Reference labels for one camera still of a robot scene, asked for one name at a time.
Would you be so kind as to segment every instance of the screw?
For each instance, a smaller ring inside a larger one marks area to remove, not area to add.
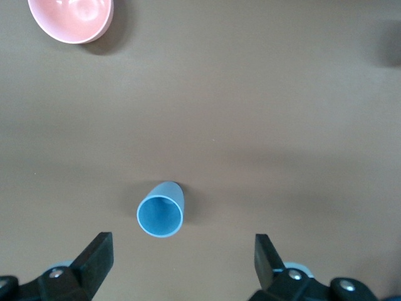
[[[302,275],[297,270],[288,271],[288,275],[294,280],[301,280],[302,279]]]
[[[51,273],[49,274],[50,278],[58,278],[63,274],[64,272],[60,269],[54,268],[52,269]]]
[[[7,280],[0,280],[0,288],[5,287],[8,284]]]
[[[340,285],[342,288],[344,288],[345,290],[347,290],[349,292],[353,292],[355,290],[354,284],[352,284],[348,280],[341,280]]]

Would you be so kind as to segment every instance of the pink bowl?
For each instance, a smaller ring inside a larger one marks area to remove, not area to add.
[[[39,26],[69,44],[95,41],[113,19],[113,0],[28,0]]]

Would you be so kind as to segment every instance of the silver screw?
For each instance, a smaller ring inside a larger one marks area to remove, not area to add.
[[[62,270],[59,270],[57,268],[54,268],[51,273],[49,274],[50,278],[58,278],[63,274],[64,272]]]
[[[7,280],[0,280],[0,288],[5,287],[7,285]]]
[[[345,290],[347,290],[349,292],[353,292],[355,290],[354,284],[352,284],[348,280],[341,280],[340,285],[342,288],[344,288]]]
[[[294,280],[301,280],[302,279],[302,275],[297,270],[288,271],[288,275]]]

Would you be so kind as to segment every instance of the metal bolt head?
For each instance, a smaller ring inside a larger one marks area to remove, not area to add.
[[[0,280],[0,288],[5,287],[8,284],[7,280]]]
[[[301,280],[302,279],[301,273],[299,271],[297,271],[297,270],[289,270],[288,271],[288,275],[294,280]]]
[[[340,286],[349,292],[353,292],[355,290],[354,284],[352,284],[348,280],[341,280]]]
[[[50,278],[58,278],[63,274],[64,272],[58,268],[52,269],[51,273],[49,274]]]

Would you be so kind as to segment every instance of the plastic cup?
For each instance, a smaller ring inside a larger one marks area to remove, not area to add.
[[[184,193],[175,182],[154,187],[139,204],[137,219],[144,232],[154,237],[170,237],[184,221]]]

